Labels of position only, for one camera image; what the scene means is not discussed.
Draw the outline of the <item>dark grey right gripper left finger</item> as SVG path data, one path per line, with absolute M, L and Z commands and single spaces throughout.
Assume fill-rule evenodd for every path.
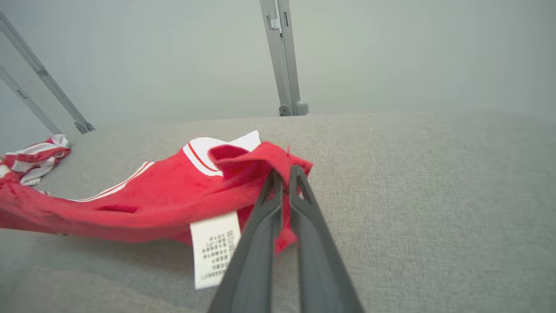
M 270 313 L 275 239 L 282 230 L 283 180 L 271 170 L 208 309 Z

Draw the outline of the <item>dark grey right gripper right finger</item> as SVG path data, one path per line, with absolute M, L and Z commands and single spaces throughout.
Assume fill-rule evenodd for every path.
M 363 305 L 302 167 L 291 167 L 288 187 L 291 228 L 298 239 L 301 312 L 363 313 Z

